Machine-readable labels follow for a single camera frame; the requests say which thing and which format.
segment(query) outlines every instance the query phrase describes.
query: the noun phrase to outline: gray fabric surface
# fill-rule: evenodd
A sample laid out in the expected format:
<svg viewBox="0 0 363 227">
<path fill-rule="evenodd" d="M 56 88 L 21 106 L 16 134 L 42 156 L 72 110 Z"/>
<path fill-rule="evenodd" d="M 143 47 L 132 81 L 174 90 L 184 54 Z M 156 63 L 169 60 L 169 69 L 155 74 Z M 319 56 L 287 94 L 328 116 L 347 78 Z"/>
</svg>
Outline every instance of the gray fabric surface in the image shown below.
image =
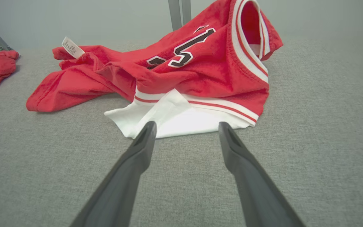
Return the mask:
<svg viewBox="0 0 363 227">
<path fill-rule="evenodd" d="M 282 38 L 265 62 L 265 111 L 237 134 L 308 227 L 363 226 L 363 43 Z M 28 112 L 27 98 L 59 61 L 51 50 L 19 52 L 0 86 L 0 227 L 69 226 L 131 143 L 103 115 L 128 102 L 112 94 Z M 157 140 L 130 226 L 244 225 L 216 132 Z"/>
</svg>

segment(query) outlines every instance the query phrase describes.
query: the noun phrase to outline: gray wall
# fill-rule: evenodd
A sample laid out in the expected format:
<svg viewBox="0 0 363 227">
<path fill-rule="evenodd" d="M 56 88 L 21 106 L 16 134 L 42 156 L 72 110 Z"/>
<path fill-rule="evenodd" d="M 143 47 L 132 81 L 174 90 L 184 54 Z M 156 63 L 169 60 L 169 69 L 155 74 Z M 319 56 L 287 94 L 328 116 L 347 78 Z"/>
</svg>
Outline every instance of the gray wall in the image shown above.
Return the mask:
<svg viewBox="0 0 363 227">
<path fill-rule="evenodd" d="M 99 40 L 155 42 L 172 31 L 166 0 L 0 0 L 0 36 L 14 49 Z"/>
<path fill-rule="evenodd" d="M 192 0 L 192 17 L 213 0 Z M 258 0 L 281 36 L 363 40 L 363 1 Z M 172 31 L 166 0 L 0 0 L 0 36 L 13 48 L 104 40 L 153 43 Z"/>
<path fill-rule="evenodd" d="M 281 36 L 310 39 L 363 39 L 363 1 L 257 0 Z M 192 17 L 213 0 L 192 0 Z"/>
</svg>

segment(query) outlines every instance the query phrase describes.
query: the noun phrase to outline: black number print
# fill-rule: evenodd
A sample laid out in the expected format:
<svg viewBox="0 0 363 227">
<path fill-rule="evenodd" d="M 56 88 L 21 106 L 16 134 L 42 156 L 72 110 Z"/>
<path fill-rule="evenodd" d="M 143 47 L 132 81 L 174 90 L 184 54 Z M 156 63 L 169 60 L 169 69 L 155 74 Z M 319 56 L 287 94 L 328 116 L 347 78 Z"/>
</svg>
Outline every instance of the black number print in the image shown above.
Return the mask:
<svg viewBox="0 0 363 227">
<path fill-rule="evenodd" d="M 202 26 L 199 27 L 195 32 L 207 27 L 207 26 Z M 180 68 L 182 66 L 185 66 L 187 63 L 189 63 L 192 59 L 193 59 L 193 54 L 191 52 L 186 51 L 187 49 L 189 49 L 190 47 L 192 47 L 193 45 L 197 44 L 197 43 L 203 43 L 205 42 L 205 40 L 208 38 L 208 36 L 210 36 L 211 34 L 215 33 L 215 29 L 214 28 L 210 28 L 207 29 L 204 33 L 199 34 L 198 36 L 188 40 L 187 42 L 176 46 L 173 53 L 175 54 L 175 56 L 180 57 L 179 60 L 171 60 L 167 65 L 171 66 L 171 67 L 175 67 L 175 68 Z M 166 61 L 166 59 L 161 58 L 159 56 L 154 56 L 153 58 L 150 58 L 147 60 L 147 63 L 149 65 L 151 65 L 150 67 L 148 67 L 149 69 L 154 68 L 157 65 L 160 65 L 162 63 L 164 63 Z"/>
<path fill-rule="evenodd" d="M 193 54 L 186 50 L 189 49 L 194 44 L 205 42 L 205 40 L 208 38 L 208 36 L 210 36 L 214 32 L 215 32 L 215 29 L 213 29 L 213 28 L 207 29 L 206 32 L 188 40 L 187 42 L 185 42 L 179 46 L 176 46 L 176 48 L 174 50 L 174 54 L 176 56 L 180 56 L 180 59 L 171 60 L 169 62 L 169 64 L 167 64 L 167 65 L 171 66 L 171 67 L 175 67 L 175 68 L 180 68 L 180 67 L 186 65 L 187 63 L 189 63 L 193 59 Z"/>
</svg>

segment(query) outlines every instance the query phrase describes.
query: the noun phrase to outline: care label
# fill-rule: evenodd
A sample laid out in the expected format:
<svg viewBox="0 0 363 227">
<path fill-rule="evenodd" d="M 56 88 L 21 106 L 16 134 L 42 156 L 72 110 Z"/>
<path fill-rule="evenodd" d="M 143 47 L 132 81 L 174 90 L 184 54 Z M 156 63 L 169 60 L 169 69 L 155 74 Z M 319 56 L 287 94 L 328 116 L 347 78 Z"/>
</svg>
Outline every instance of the care label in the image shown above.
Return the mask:
<svg viewBox="0 0 363 227">
<path fill-rule="evenodd" d="M 74 42 L 72 42 L 72 40 L 70 40 L 66 36 L 62 41 L 62 46 L 71 56 L 75 58 L 79 58 L 81 55 L 85 53 L 78 45 L 76 45 Z"/>
</svg>

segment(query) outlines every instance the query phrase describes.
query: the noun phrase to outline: red jersey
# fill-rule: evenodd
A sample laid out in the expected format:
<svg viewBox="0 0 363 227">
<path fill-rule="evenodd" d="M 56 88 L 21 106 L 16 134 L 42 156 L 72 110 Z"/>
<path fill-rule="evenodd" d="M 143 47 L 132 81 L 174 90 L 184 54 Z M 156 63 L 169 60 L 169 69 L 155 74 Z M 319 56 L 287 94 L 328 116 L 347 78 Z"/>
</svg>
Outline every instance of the red jersey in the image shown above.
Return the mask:
<svg viewBox="0 0 363 227">
<path fill-rule="evenodd" d="M 175 89 L 192 108 L 221 111 L 254 126 L 268 97 L 261 61 L 281 46 L 255 0 L 217 0 L 145 49 L 120 53 L 81 46 L 85 54 L 78 59 L 63 47 L 54 49 L 54 57 L 64 60 L 62 71 L 48 75 L 26 107 L 57 111 L 112 92 L 152 107 Z M 113 114 L 118 112 L 105 113 L 114 120 Z"/>
</svg>

